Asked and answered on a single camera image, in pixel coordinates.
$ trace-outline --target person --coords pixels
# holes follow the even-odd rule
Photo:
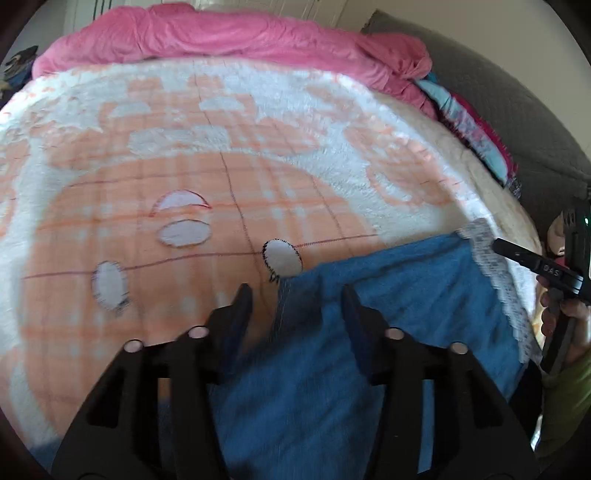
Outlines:
[[[537,280],[543,287],[549,286],[545,278],[537,277]],[[558,308],[577,322],[562,370],[553,376],[543,374],[542,378],[544,414],[536,454],[544,467],[572,437],[591,407],[591,307],[576,299],[557,304],[548,292],[541,296],[540,302],[545,308],[542,313],[544,336],[549,337],[554,332]]]

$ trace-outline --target black clamp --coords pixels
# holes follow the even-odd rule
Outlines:
[[[252,313],[243,284],[206,326],[174,342],[127,342],[90,392],[63,439],[51,474],[58,480],[229,480],[207,397],[233,365]],[[162,469],[158,379],[170,379],[176,474]]]
[[[342,311],[359,369],[372,385],[386,385],[365,480],[537,478],[519,421],[466,345],[416,342],[361,305],[351,286],[343,289]],[[417,475],[423,380],[433,380],[434,446],[431,469]]]

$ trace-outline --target blue towel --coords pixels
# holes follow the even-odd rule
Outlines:
[[[522,374],[502,304],[457,234],[321,265],[281,283],[268,343],[212,388],[222,451],[236,480],[359,480],[384,397],[355,363],[340,311],[343,285],[423,343],[469,345],[508,398]],[[426,388],[420,470],[430,467]]]

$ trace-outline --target pink comforter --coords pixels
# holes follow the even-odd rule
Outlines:
[[[188,4],[115,8],[55,41],[35,62],[33,78],[88,64],[198,55],[343,73],[436,118],[431,102],[410,81],[431,70],[427,49],[417,38],[396,33],[365,36],[259,12],[195,11]]]

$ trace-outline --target gray cushion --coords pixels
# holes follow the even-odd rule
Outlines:
[[[379,10],[363,31],[398,31],[425,43],[439,82],[474,106],[519,165],[521,203],[542,238],[573,195],[587,198],[591,162],[554,114],[499,66],[454,40]]]

